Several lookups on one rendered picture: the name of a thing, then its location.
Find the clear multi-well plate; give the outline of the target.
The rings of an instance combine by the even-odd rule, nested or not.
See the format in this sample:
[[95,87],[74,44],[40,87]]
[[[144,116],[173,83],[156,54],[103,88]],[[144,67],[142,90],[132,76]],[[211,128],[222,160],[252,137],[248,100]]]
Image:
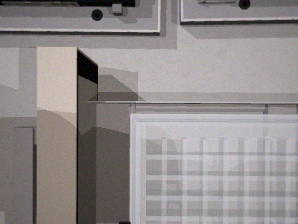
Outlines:
[[130,114],[129,222],[298,224],[298,114]]

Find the black well plate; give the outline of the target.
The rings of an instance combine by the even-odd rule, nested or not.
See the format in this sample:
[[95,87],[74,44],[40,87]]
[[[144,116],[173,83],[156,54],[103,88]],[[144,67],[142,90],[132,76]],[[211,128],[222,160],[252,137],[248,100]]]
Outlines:
[[135,0],[0,0],[0,5],[19,6],[109,6],[135,7]]

